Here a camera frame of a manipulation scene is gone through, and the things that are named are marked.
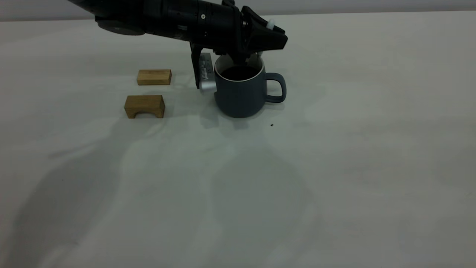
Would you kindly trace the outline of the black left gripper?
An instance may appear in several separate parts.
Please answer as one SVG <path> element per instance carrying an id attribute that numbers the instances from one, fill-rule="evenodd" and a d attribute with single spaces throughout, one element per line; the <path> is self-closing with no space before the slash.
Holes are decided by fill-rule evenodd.
<path id="1" fill-rule="evenodd" d="M 219 55 L 229 55 L 233 62 L 245 62 L 256 51 L 282 50 L 287 44 L 285 31 L 266 21 L 250 7 L 239 10 L 231 0 L 221 4 L 197 1 L 197 31 L 193 37 L 193 61 L 197 62 L 204 48 Z M 252 26 L 255 29 L 255 49 L 249 49 Z"/>

